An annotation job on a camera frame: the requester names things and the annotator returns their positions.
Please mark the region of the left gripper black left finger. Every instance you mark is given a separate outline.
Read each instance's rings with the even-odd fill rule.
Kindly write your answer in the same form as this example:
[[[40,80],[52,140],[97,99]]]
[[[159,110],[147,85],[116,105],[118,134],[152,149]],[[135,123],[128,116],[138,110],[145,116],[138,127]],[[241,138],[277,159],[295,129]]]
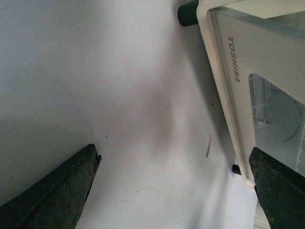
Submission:
[[[2,229],[74,229],[102,160],[89,144],[0,208]]]

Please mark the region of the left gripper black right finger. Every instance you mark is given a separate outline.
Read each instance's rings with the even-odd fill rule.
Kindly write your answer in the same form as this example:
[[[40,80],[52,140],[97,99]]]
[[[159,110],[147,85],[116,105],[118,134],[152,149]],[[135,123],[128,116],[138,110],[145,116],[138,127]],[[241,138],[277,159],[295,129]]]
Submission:
[[[305,177],[261,149],[254,147],[249,157],[254,189],[270,228],[305,227]]]

